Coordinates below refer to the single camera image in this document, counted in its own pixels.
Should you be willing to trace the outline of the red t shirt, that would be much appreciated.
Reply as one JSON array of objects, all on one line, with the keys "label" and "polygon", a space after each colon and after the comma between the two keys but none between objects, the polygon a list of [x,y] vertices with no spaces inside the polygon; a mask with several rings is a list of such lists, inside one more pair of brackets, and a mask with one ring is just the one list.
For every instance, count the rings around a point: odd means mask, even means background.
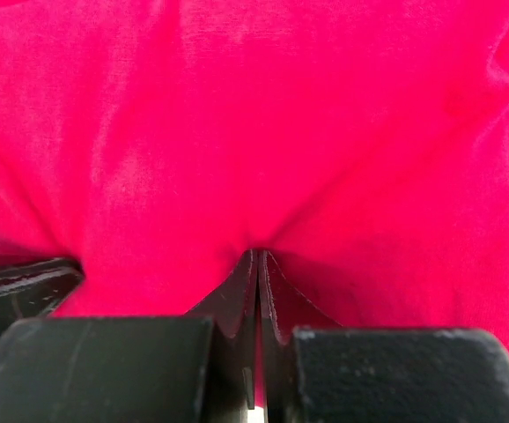
[{"label": "red t shirt", "polygon": [[341,324],[509,352],[509,1],[0,1],[0,265],[178,315],[250,249]]}]

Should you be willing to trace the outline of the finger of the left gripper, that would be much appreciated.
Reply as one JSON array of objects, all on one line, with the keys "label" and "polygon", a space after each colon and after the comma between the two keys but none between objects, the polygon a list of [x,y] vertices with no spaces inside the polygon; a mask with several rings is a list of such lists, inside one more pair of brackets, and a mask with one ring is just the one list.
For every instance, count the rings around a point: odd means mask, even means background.
[{"label": "finger of the left gripper", "polygon": [[17,320],[54,312],[83,281],[66,258],[0,266],[0,336]]}]

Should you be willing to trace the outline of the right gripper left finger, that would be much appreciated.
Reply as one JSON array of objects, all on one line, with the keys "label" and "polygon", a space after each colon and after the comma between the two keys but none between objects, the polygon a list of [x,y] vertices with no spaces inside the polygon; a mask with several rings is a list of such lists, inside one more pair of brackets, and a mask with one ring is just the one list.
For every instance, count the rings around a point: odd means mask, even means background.
[{"label": "right gripper left finger", "polygon": [[244,422],[257,261],[182,316],[41,317],[0,336],[0,422]]}]

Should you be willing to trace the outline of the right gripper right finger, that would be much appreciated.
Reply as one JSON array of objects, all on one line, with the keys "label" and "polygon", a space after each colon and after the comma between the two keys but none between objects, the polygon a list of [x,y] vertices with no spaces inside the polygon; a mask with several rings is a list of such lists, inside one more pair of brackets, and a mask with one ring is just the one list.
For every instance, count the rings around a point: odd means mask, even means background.
[{"label": "right gripper right finger", "polygon": [[268,422],[509,422],[509,354],[482,330],[354,329],[259,255]]}]

